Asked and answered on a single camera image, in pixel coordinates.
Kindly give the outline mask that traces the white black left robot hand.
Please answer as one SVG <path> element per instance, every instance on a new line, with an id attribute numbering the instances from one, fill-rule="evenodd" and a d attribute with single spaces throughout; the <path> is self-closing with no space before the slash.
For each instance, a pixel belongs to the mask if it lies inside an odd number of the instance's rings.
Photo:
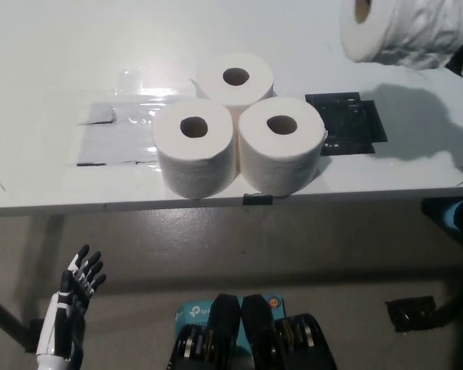
<path id="1" fill-rule="evenodd" d="M 39 368 L 79 369 L 90 301 L 106 280 L 101 252 L 85 244 L 61 275 L 52 295 L 36 347 Z"/>

